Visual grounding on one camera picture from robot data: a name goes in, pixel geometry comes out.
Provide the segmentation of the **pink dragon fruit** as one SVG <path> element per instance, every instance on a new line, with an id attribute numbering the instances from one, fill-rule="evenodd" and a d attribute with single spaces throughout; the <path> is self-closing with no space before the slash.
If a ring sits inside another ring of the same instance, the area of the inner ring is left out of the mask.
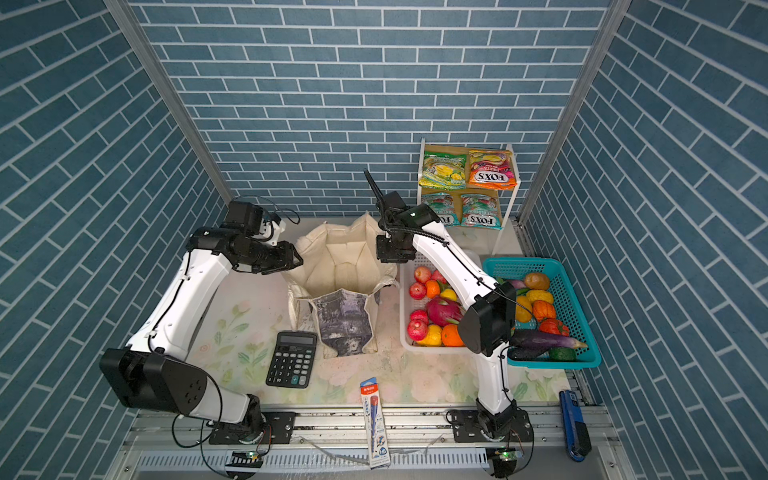
<path id="1" fill-rule="evenodd" d="M 460 303 L 442 297 L 435 297 L 426 304 L 429 320 L 440 327 L 458 325 L 464 316 Z"/>

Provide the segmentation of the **beige canvas tote bag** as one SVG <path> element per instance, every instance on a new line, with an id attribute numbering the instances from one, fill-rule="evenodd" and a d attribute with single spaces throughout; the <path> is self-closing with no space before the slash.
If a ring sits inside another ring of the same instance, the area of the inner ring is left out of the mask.
<path id="1" fill-rule="evenodd" d="M 283 274 L 294 330 L 318 335 L 326 358 L 378 351 L 380 291 L 398 284 L 398 268 L 380 262 L 376 220 L 364 214 L 350 225 L 323 223 L 294 243 L 303 264 Z"/>

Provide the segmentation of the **large orange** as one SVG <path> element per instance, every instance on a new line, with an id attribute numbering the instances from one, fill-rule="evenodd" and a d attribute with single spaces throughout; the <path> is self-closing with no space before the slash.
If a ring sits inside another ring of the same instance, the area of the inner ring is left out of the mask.
<path id="1" fill-rule="evenodd" d="M 464 347 L 465 344 L 458 332 L 458 326 L 448 324 L 441 330 L 442 345 L 449 348 Z"/>

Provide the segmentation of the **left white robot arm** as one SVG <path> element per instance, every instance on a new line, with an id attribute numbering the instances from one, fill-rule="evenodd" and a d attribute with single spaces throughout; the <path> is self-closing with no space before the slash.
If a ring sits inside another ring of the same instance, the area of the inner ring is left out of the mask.
<path id="1" fill-rule="evenodd" d="M 260 401 L 229 391 L 187 357 L 221 283 L 237 268 L 268 275 L 301 266 L 295 246 L 262 240 L 250 228 L 200 228 L 161 301 L 122 348 L 109 348 L 99 368 L 120 403 L 210 421 L 235 442 L 254 444 L 269 431 Z"/>

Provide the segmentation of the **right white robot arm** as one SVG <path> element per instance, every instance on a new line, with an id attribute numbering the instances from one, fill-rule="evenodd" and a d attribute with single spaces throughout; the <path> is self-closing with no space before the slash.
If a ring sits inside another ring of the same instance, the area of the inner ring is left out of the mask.
<path id="1" fill-rule="evenodd" d="M 532 426 L 508 387 L 507 351 L 517 307 L 515 290 L 499 285 L 473 262 L 431 208 L 406 205 L 398 193 L 385 194 L 369 171 L 364 174 L 376 198 L 379 227 L 384 231 L 376 239 L 378 260 L 405 264 L 421 254 L 457 292 L 464 308 L 459 335 L 474 354 L 477 367 L 481 431 L 491 440 L 517 433 L 526 442 L 532 436 Z"/>

